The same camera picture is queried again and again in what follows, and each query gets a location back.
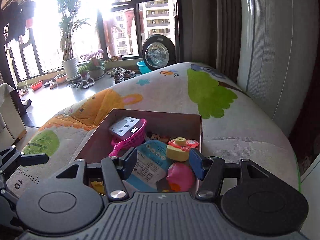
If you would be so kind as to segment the white plant pot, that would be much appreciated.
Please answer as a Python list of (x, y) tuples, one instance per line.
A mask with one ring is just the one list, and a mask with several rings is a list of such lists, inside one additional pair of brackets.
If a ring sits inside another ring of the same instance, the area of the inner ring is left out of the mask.
[(65, 73), (67, 75), (66, 77), (67, 81), (73, 81), (80, 77), (77, 63), (78, 62), (76, 57), (73, 57), (72, 59), (62, 62)]

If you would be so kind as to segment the colourful play mat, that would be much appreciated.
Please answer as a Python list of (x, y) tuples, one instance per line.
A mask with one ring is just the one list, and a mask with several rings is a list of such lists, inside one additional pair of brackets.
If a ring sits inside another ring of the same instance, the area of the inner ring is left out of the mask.
[(300, 175), (294, 151), (282, 130), (229, 78), (201, 63), (178, 63), (97, 93), (91, 93), (49, 119), (25, 146), (25, 154), (45, 153), (43, 165), (19, 167), (8, 188), (17, 196), (67, 165), (102, 155), (81, 150), (113, 109), (160, 114), (151, 133), (201, 143), (202, 154), (229, 163), (251, 159), (298, 189)]

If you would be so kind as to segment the pink cardboard box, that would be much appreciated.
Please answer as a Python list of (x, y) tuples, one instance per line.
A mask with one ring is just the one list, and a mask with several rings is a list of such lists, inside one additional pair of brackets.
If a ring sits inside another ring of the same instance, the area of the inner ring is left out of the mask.
[(133, 149), (123, 179), (129, 191), (187, 192), (196, 181), (189, 152), (200, 150), (201, 142), (200, 115), (113, 109), (77, 158), (98, 163)]

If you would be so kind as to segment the wind-up boy figure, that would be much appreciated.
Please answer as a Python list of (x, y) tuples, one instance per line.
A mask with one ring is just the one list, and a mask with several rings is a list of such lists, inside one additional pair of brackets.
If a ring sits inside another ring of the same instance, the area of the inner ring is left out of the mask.
[(151, 140), (158, 140), (158, 141), (161, 141), (161, 142), (167, 144), (171, 140), (171, 137), (159, 135), (159, 134), (156, 134), (156, 133), (152, 133), (150, 139)]

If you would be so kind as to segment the blue white tissue pack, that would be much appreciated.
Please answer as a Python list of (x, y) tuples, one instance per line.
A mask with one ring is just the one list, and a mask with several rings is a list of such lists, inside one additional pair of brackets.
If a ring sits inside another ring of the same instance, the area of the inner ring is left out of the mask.
[(172, 160), (166, 156), (167, 144), (148, 140), (136, 147), (137, 162), (126, 180), (138, 191), (157, 192), (157, 182), (166, 178)]

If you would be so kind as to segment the red plastic basin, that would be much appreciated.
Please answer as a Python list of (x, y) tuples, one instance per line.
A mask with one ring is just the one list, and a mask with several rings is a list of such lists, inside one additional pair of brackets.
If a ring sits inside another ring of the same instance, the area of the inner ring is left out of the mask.
[(36, 81), (35, 83), (32, 83), (30, 87), (33, 91), (36, 91), (40, 89), (42, 86), (43, 86), (43, 81), (39, 80), (39, 81)]

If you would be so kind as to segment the white battery charger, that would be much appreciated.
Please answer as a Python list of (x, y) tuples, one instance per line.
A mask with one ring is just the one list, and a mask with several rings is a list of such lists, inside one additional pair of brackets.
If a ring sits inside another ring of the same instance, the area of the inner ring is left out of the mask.
[(119, 140), (125, 140), (134, 133), (136, 133), (142, 126), (142, 121), (140, 119), (132, 118), (126, 116), (117, 122), (115, 122), (109, 131)]

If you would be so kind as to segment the pink bird toy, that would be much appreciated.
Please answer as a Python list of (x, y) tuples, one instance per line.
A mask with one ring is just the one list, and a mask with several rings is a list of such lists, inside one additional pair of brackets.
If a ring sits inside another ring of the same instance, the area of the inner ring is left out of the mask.
[(166, 180), (174, 192), (187, 192), (195, 184), (195, 176), (191, 168), (179, 162), (169, 166)]

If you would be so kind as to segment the flower pot with plant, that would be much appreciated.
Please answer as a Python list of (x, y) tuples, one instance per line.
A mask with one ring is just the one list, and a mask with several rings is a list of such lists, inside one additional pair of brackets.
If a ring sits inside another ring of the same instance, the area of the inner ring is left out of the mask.
[(94, 80), (102, 78), (105, 74), (103, 55), (104, 51), (98, 49), (95, 52), (90, 52), (81, 56), (82, 61), (85, 63), (83, 70)]

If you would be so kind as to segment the blue plastic basin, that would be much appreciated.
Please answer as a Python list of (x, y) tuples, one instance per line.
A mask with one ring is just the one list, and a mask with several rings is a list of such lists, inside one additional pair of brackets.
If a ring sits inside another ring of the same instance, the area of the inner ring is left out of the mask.
[(145, 62), (143, 60), (137, 62), (136, 65), (137, 65), (141, 74), (146, 74), (146, 73), (151, 72), (151, 70), (148, 68), (148, 66), (145, 64)]

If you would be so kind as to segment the pink plastic basket scoop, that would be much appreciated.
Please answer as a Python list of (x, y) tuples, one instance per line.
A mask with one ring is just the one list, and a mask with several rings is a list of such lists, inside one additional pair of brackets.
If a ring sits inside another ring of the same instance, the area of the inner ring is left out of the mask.
[(145, 119), (140, 119), (142, 121), (141, 128), (131, 135), (131, 137), (125, 140), (119, 140), (114, 135), (112, 135), (111, 145), (113, 146), (113, 151), (108, 155), (109, 157), (117, 157), (120, 150), (129, 149), (131, 147), (136, 147), (142, 144), (145, 138), (145, 127), (147, 121)]

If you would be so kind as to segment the yellow duck keychain toy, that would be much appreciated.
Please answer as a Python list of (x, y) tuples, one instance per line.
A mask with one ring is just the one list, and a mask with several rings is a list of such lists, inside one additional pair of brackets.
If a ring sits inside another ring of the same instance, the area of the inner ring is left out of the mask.
[(192, 148), (199, 148), (199, 142), (193, 139), (177, 137), (167, 143), (166, 157), (179, 162), (185, 162), (189, 159), (189, 151)]

